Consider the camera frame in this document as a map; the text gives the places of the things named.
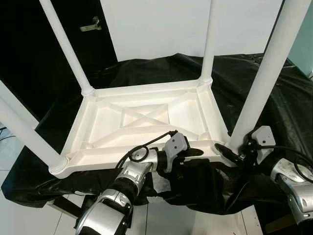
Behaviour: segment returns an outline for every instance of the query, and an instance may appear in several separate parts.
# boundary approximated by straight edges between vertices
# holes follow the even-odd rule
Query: door handle
[[[92,18],[93,24],[79,27],[82,32],[91,31],[91,30],[101,30],[100,21],[97,16]]]

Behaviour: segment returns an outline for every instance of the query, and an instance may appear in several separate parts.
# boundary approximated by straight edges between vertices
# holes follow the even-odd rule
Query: black tarp
[[[215,57],[212,91],[230,134],[261,60],[262,55]],[[110,68],[93,69],[87,75],[91,85],[97,89],[108,87],[106,84],[109,82],[111,82],[109,87],[174,82],[197,79],[201,72],[201,64],[202,58],[176,54],[153,60],[124,61]],[[80,88],[76,81],[72,81],[36,129],[59,153],[81,101]],[[257,125],[269,125],[278,145],[295,148],[313,159],[313,83],[288,61]],[[277,151],[274,155],[285,153]],[[287,153],[286,157],[292,160],[294,156]],[[198,201],[192,201],[188,197],[188,201],[186,199],[189,196],[188,192],[182,190],[181,198],[164,195],[168,202],[178,205],[188,204],[190,208],[203,212],[224,214],[239,211],[256,201],[282,203],[284,200],[281,191],[264,174],[248,175],[237,168],[229,168],[219,163],[210,163],[200,171],[203,172],[201,175],[204,177],[203,182],[193,187],[197,187],[195,190],[204,193],[203,195],[213,192],[211,197]],[[25,206],[42,207],[49,200],[75,191],[99,194],[107,186],[111,172],[111,170],[75,172],[65,179],[57,179],[50,175],[47,166],[25,147],[1,188],[8,200]],[[187,175],[192,176],[190,171],[187,171]],[[201,192],[204,190],[202,189],[204,182],[210,185],[210,188],[209,191]],[[232,209],[226,212],[228,199],[232,198],[245,182],[249,182],[245,190],[241,192]],[[149,187],[151,185],[146,183],[139,204],[145,203],[144,194],[149,194]]]

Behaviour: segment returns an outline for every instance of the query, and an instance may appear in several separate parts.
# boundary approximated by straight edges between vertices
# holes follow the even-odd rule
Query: black plastic sheet
[[[262,55],[215,57],[212,91],[229,134],[236,124],[261,59]],[[129,60],[106,69],[93,68],[87,75],[91,85],[97,89],[107,87],[106,84],[110,81],[109,87],[174,82],[197,79],[201,72],[201,63],[202,58],[176,54],[153,60]],[[76,81],[72,81],[36,129],[59,153],[81,101],[80,88]],[[269,125],[278,145],[293,147],[312,159],[313,83],[296,66],[285,63],[257,125]],[[293,159],[292,154],[286,154],[288,159]],[[200,179],[193,187],[203,197],[198,201],[193,200],[187,191],[182,193],[182,197],[163,195],[169,203],[188,205],[203,212],[226,214],[242,210],[257,201],[282,203],[284,199],[282,192],[265,174],[248,175],[221,163],[203,166],[202,174],[198,176],[190,173],[192,168],[190,170],[186,170],[186,177]],[[111,173],[112,170],[84,171],[75,172],[65,179],[57,179],[25,147],[1,188],[8,200],[40,208],[49,200],[75,191],[99,194],[108,186]],[[204,182],[209,185],[208,188],[203,188]],[[227,210],[229,200],[234,199],[243,185],[244,190],[236,203],[231,210]],[[147,180],[137,203],[146,203],[145,196],[151,192],[151,181]]]

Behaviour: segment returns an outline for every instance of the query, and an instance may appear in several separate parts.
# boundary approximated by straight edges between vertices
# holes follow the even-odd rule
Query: white floor
[[[0,139],[10,136],[3,131]],[[22,144],[11,137],[0,141],[0,184],[4,181]],[[84,197],[67,196],[77,205]],[[0,191],[0,234],[2,235],[74,235],[75,220],[49,206],[23,207],[5,199]],[[170,206],[165,202],[135,207],[132,228],[127,235],[261,235],[254,207],[234,215],[213,215]]]

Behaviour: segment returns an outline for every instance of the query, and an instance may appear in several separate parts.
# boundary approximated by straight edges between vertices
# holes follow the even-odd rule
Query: metal door handle
[[[92,18],[93,24],[79,27],[82,32],[91,31],[91,30],[101,30],[100,21],[97,16]]]

